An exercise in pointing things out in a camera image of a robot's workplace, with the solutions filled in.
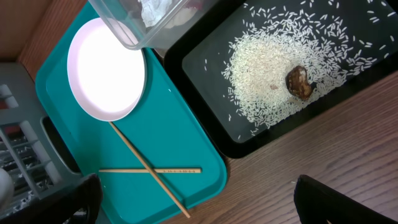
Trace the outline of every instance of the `wooden surface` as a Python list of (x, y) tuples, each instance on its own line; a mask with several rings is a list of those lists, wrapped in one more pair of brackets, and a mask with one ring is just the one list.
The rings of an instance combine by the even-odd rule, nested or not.
[[(84, 4), (69, 2), (64, 12), (46, 15), (19, 57), (33, 77)], [(299, 223), (292, 181), (300, 174), (398, 221), (398, 73), (244, 159), (226, 162), (224, 191), (191, 209), (191, 219), (179, 214), (165, 223)]]
[(85, 0), (52, 1), (17, 59), (33, 79), (86, 2)]
[(15, 61), (52, 0), (0, 0), (0, 60)]

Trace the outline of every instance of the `teal tray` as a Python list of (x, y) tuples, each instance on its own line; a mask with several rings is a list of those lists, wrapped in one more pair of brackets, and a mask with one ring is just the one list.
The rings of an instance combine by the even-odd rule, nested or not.
[[(83, 174), (105, 168), (143, 168), (112, 127), (86, 114), (72, 95), (67, 56), (77, 30), (98, 17), (86, 4), (36, 77), (36, 92)], [(201, 174), (161, 174), (192, 208), (225, 186), (226, 167), (155, 55), (144, 49), (147, 83), (137, 107), (115, 125), (153, 167), (201, 167)], [(180, 210), (150, 174), (100, 173), (102, 208), (112, 223), (156, 223)]]

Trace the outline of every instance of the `dish rack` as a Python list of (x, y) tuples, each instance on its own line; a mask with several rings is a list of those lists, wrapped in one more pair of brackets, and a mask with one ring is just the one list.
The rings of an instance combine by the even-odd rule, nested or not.
[(0, 168), (14, 181), (14, 195), (0, 219), (80, 179), (44, 128), (47, 117), (34, 82), (18, 63), (0, 63)]

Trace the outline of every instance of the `clear plastic container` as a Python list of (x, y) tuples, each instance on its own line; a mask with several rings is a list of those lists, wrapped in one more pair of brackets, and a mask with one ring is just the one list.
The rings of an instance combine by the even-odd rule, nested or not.
[(89, 0), (89, 2), (126, 48), (139, 50), (150, 47), (159, 49), (158, 52), (165, 52), (217, 1)]

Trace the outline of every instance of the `chopsticks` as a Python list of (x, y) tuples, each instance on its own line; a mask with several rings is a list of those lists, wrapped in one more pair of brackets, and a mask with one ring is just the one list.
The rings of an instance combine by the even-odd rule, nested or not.
[(123, 135), (122, 132), (112, 123), (109, 122), (109, 124), (112, 126), (114, 131), (119, 135), (119, 137), (123, 140), (123, 142), (126, 144), (126, 146), (131, 150), (131, 152), (137, 157), (137, 159), (141, 162), (141, 164), (145, 167), (145, 169), (148, 170), (148, 172), (153, 176), (153, 178), (157, 181), (157, 183), (163, 188), (163, 190), (169, 195), (169, 197), (174, 201), (174, 203), (181, 209), (181, 211), (184, 213), (184, 215), (187, 218), (190, 218), (190, 214), (188, 213), (187, 209), (181, 204), (181, 202), (174, 196), (174, 194), (169, 190), (169, 188), (163, 183), (163, 181), (158, 177), (158, 175), (155, 173), (155, 171), (148, 166), (147, 162), (142, 158), (142, 156), (139, 154), (137, 149), (132, 146), (132, 144), (129, 142), (129, 140)]
[[(200, 168), (173, 168), (173, 169), (153, 169), (156, 173), (162, 174), (200, 174)], [(100, 172), (115, 173), (149, 173), (147, 169), (100, 169)]]

